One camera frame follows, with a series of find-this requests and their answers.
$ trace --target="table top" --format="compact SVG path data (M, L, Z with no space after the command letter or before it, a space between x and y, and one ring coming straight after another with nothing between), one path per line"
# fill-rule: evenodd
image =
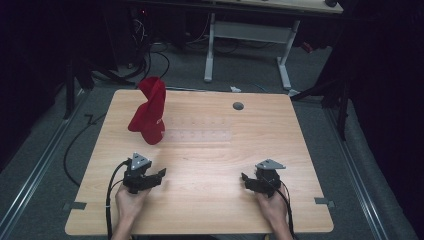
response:
M65 230L70 235L106 235L106 190L115 168L133 152L152 161L147 175L167 168L152 189L133 234L269 233L254 193L241 173L255 178L255 164L272 159L287 185L295 232L330 232L323 193L290 98L283 94L167 91L165 138L148 145L127 130L139 90L118 90L111 102ZM242 110L233 104L242 103ZM115 182L123 178L121 169ZM112 192L112 224L117 220Z
M283 8L290 10L302 10L319 13L342 13L343 8L339 3L335 7L329 7L324 0L212 0L221 3L234 3L255 5L259 7Z

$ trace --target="wrist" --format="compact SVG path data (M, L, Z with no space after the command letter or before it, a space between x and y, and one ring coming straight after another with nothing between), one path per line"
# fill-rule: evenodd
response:
M277 240L293 240L287 222L273 222L271 228Z
M129 218L120 218L113 230L112 240L129 239L133 223L134 220Z

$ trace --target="hand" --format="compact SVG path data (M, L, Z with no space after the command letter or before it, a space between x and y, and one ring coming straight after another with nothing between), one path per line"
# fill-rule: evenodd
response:
M112 235L113 240L129 239L134 221L137 216L140 215L141 210L143 209L144 200L150 190L151 189L146 189L138 192L137 194L132 194L128 192L127 187L121 184L115 195L119 218L118 224L115 226L114 233Z
M287 198L287 193L284 186L279 189L280 192ZM284 199L275 192L274 195L268 198L267 194L255 192L256 199L261 207L262 215L271 225L271 228L278 240L292 240L289 226L287 224L287 205Z

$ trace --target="finger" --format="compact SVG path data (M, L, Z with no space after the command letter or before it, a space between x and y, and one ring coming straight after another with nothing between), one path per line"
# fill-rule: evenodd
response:
M128 191L129 188L127 186L125 186L123 183L121 183L121 185L119 185L118 191L122 191L122 190Z
M147 194L149 194L149 192L151 191L152 189L151 188L149 188L149 189L145 189L145 190L143 190L143 191L140 191L140 192L138 192L140 195L147 195Z
M255 196L256 196L256 199L259 202L267 201L267 198L268 198L266 194L264 194L264 193L258 193L258 192L255 192Z
M285 188L284 183L281 184L280 189L278 190L284 195L284 197L287 197L287 190Z

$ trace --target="red fabric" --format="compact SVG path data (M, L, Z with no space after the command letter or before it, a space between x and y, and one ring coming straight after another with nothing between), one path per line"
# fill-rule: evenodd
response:
M165 133L162 120L166 98L165 83L158 77L149 77L140 81L138 88L146 96L147 102L138 107L128 130L141 132L144 140L154 145L162 140Z

